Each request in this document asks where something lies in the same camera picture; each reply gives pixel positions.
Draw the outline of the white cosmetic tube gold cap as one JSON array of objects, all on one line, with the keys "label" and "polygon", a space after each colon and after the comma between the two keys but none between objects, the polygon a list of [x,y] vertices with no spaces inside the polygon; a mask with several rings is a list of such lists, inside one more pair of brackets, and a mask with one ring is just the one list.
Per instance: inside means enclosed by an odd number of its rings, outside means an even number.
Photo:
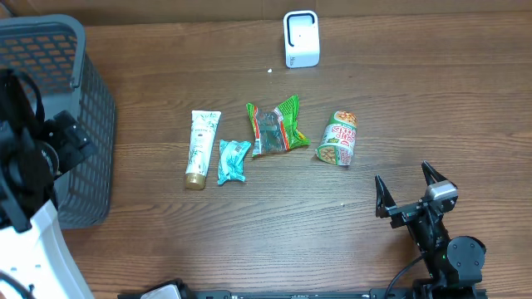
[{"label": "white cosmetic tube gold cap", "polygon": [[190,150],[185,171],[187,189],[201,190],[205,187],[220,117],[220,111],[192,111]]}]

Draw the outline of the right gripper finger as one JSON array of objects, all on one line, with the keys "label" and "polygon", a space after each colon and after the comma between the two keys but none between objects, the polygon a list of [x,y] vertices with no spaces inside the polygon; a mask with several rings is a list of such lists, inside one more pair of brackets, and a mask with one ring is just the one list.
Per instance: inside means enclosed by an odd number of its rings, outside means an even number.
[{"label": "right gripper finger", "polygon": [[444,175],[440,174],[435,168],[433,168],[427,160],[422,161],[421,168],[425,177],[426,184],[428,186],[447,184],[453,187],[456,186],[448,178],[446,178]]},{"label": "right gripper finger", "polygon": [[387,186],[380,175],[375,176],[376,185],[376,216],[379,218],[388,218],[390,211],[397,207]]}]

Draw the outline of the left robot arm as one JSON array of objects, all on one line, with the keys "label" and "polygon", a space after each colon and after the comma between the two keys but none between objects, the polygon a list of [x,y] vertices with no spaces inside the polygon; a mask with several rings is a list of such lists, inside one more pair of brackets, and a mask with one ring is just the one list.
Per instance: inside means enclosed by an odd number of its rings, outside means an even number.
[{"label": "left robot arm", "polygon": [[1,296],[90,298],[58,221],[54,183],[96,147],[64,110],[46,119],[37,84],[1,71]]}]

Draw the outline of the green snack bag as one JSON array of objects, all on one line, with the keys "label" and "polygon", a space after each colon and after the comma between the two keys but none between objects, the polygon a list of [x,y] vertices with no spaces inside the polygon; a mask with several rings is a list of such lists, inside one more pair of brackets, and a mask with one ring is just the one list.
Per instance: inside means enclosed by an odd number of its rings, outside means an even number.
[{"label": "green snack bag", "polygon": [[299,106],[298,95],[289,97],[272,111],[246,104],[255,138],[253,157],[288,152],[311,144],[311,140],[298,130]]}]

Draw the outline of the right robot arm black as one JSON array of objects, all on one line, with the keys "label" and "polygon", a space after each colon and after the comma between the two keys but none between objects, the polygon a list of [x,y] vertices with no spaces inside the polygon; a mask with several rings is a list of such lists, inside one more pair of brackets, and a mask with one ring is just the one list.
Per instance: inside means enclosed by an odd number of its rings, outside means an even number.
[{"label": "right robot arm black", "polygon": [[392,228],[407,227],[420,251],[420,256],[392,279],[384,297],[390,295],[398,278],[423,261],[429,277],[415,280],[407,298],[481,298],[485,292],[476,290],[475,285],[482,282],[485,244],[471,236],[449,236],[443,217],[456,206],[458,188],[427,161],[421,168],[426,192],[417,202],[402,207],[396,205],[382,178],[375,176],[376,216],[391,219]]}]

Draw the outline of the green cup noodles container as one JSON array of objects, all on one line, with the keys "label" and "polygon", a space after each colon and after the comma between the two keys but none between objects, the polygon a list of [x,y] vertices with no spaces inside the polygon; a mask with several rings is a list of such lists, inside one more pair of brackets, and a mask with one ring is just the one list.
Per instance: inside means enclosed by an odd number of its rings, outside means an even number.
[{"label": "green cup noodles container", "polygon": [[349,166],[354,156],[357,136],[357,117],[345,110],[331,114],[316,156],[323,162]]}]

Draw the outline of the teal snack packet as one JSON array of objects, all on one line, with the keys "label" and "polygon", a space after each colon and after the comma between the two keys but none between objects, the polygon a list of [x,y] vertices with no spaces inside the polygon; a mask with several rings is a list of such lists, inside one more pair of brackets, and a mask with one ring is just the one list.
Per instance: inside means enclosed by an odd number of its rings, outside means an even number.
[{"label": "teal snack packet", "polygon": [[227,181],[246,180],[244,176],[244,158],[251,143],[248,141],[221,140],[219,142],[218,185]]}]

